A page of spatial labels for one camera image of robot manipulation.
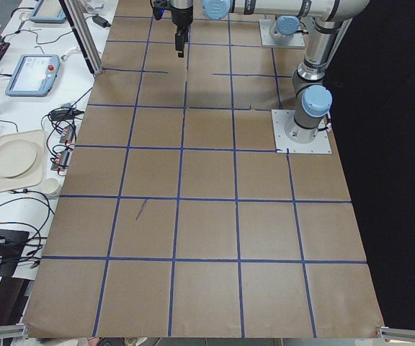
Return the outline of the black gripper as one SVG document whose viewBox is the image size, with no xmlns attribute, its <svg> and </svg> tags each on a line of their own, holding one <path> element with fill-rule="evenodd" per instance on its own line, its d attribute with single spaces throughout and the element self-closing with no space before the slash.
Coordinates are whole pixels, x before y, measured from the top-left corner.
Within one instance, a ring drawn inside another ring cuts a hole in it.
<svg viewBox="0 0 415 346">
<path fill-rule="evenodd" d="M 193 0 L 171 0 L 171 19 L 177 26 L 174 34 L 175 51 L 179 58 L 183 58 L 187 28 L 193 22 Z"/>
</svg>

